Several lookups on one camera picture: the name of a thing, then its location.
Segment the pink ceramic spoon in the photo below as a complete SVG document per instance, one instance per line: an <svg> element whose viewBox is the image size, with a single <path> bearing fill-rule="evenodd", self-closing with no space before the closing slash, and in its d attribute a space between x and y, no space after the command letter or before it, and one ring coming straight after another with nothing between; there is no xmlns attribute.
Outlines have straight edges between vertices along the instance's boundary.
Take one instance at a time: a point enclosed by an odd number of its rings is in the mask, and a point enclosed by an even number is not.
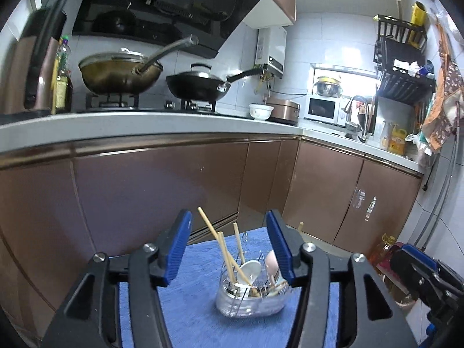
<svg viewBox="0 0 464 348"><path fill-rule="evenodd" d="M269 251L267 253L265 258L265 266L268 277L270 277L271 280L275 280L279 272L279 266L274 251Z"/></svg>

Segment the white ceramic spoon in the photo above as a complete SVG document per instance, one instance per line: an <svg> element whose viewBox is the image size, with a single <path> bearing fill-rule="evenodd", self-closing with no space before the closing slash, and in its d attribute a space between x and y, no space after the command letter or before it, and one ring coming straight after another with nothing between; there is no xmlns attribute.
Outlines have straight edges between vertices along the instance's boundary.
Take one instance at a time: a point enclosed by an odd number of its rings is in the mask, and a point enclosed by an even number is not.
<svg viewBox="0 0 464 348"><path fill-rule="evenodd" d="M243 285L253 285L261 273L261 263L257 260L250 260L240 266L238 271L238 282Z"/></svg>

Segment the light blue ceramic spoon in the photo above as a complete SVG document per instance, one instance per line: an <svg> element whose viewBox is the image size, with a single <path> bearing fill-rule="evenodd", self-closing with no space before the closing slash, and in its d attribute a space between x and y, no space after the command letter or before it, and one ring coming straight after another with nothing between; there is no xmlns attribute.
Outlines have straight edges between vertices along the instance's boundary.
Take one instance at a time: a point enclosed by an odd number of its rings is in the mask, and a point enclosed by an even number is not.
<svg viewBox="0 0 464 348"><path fill-rule="evenodd" d="M288 282L286 280L280 280L267 289L266 296L275 296L287 286Z"/></svg>

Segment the dark red dustpan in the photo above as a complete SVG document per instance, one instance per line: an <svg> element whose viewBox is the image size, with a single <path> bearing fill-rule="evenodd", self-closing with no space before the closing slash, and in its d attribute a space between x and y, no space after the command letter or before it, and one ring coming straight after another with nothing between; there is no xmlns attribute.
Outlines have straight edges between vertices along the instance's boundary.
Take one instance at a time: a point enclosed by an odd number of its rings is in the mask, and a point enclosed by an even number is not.
<svg viewBox="0 0 464 348"><path fill-rule="evenodd" d="M402 242L396 242L387 250L381 261L375 267L379 274L393 273L390 263L392 255L394 255L400 248L402 248L403 245L404 243Z"/></svg>

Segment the blue towel mat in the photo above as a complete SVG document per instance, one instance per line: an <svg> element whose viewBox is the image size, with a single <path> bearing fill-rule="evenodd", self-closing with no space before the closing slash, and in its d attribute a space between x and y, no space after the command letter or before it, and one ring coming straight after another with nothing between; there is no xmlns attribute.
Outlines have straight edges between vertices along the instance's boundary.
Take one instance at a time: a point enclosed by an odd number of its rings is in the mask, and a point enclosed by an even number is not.
<svg viewBox="0 0 464 348"><path fill-rule="evenodd" d="M214 240L186 248L178 276L158 292L174 347L285 347L300 290L269 317L230 318L215 307L222 254Z"/></svg>

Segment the brown lower cabinets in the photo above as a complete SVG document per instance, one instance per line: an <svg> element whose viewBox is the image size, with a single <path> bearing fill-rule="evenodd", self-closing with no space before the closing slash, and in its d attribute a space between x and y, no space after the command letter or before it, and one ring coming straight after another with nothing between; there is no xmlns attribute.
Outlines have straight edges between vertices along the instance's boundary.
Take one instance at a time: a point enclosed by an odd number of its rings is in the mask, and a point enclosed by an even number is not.
<svg viewBox="0 0 464 348"><path fill-rule="evenodd" d="M152 241L202 207L232 234L277 209L348 251L398 234L422 171L389 153L296 135L118 137L1 154L1 310L32 339L92 254Z"/></svg>

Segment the brown cabinets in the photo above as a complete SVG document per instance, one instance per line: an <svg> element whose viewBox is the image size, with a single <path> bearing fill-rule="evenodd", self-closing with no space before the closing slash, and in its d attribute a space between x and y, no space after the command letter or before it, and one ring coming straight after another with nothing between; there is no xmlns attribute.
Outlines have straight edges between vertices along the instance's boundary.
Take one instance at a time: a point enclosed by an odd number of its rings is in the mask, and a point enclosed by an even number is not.
<svg viewBox="0 0 464 348"><path fill-rule="evenodd" d="M422 171L389 153L296 135L118 137L1 154L1 310L32 339L92 254L152 241L202 207L232 234L277 209L348 251L398 234Z"/></svg>
<svg viewBox="0 0 464 348"><path fill-rule="evenodd" d="M259 0L243 22L254 30L294 25L296 0Z"/></svg>

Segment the white ceramic bowl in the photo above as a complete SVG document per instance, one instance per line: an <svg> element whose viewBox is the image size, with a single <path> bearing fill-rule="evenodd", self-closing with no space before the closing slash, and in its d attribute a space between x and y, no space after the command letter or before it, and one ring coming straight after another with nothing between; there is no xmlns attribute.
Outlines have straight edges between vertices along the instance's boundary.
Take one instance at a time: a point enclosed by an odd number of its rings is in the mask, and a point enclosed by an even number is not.
<svg viewBox="0 0 464 348"><path fill-rule="evenodd" d="M254 120L266 121L271 117L274 107L266 104L250 104L249 114Z"/></svg>

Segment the brown rice cooker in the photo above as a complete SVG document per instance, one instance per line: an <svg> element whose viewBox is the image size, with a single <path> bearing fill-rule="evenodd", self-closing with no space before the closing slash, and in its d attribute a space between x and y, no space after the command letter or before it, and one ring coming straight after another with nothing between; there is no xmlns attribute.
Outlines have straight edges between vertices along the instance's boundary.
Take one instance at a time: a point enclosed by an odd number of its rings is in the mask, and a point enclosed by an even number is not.
<svg viewBox="0 0 464 348"><path fill-rule="evenodd" d="M300 105L294 101L270 97L266 105L273 107L268 121L296 126L300 115Z"/></svg>

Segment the hanging patterned apron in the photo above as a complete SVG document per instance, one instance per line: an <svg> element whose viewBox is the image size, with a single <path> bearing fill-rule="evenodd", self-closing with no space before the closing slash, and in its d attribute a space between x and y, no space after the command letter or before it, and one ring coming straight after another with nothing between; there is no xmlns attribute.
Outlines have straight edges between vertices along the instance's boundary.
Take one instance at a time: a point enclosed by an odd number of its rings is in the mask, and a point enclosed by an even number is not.
<svg viewBox="0 0 464 348"><path fill-rule="evenodd" d="M435 99L422 125L422 133L430 147L437 153L453 133L458 132L463 118L463 75L452 60L452 51L446 32L439 21L439 55Z"/></svg>

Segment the bronze wok with lid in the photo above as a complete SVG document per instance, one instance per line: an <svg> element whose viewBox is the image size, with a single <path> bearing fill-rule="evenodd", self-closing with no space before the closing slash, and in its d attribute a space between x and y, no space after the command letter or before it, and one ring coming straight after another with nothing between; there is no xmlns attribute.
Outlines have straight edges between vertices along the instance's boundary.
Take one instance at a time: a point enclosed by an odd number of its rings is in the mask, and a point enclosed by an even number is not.
<svg viewBox="0 0 464 348"><path fill-rule="evenodd" d="M148 90L159 79L164 70L160 63L162 58L198 43L197 36L189 35L149 57L128 49L95 53L79 62L79 70L84 85L91 93L136 95Z"/></svg>

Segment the steel pot on microwave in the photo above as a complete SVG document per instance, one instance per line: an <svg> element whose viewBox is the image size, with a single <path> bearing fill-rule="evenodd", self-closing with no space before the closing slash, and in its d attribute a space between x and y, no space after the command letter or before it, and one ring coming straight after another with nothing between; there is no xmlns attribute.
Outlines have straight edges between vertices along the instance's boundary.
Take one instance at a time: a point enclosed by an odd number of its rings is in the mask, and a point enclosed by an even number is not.
<svg viewBox="0 0 464 348"><path fill-rule="evenodd" d="M316 93L324 97L340 97L342 88L340 80L328 76L319 76L314 84Z"/></svg>

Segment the white water heater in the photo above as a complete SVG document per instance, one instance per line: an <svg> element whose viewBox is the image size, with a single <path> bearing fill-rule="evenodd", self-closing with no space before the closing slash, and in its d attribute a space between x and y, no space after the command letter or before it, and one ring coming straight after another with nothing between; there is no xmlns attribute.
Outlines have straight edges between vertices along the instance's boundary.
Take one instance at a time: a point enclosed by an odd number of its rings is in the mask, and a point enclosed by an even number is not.
<svg viewBox="0 0 464 348"><path fill-rule="evenodd" d="M281 79L284 74L287 31L283 27L261 28L255 50L255 65Z"/></svg>

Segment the brown upper cabinets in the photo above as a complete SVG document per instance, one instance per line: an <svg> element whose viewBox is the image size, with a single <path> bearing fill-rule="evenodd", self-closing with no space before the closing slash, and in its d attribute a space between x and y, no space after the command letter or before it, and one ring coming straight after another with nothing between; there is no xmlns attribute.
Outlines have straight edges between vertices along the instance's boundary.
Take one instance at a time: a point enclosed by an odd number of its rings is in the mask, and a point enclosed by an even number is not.
<svg viewBox="0 0 464 348"><path fill-rule="evenodd" d="M259 0L243 22L254 30L294 25L296 0Z"/></svg>

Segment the black dish rack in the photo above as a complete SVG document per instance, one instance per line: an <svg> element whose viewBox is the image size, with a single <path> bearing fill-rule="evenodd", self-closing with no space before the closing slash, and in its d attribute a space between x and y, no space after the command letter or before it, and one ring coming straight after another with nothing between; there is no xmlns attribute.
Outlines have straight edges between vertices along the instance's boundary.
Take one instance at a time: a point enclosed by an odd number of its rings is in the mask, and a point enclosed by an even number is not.
<svg viewBox="0 0 464 348"><path fill-rule="evenodd" d="M377 69L377 95L410 106L434 91L433 71L425 58L425 29L408 21L378 14L374 64Z"/></svg>

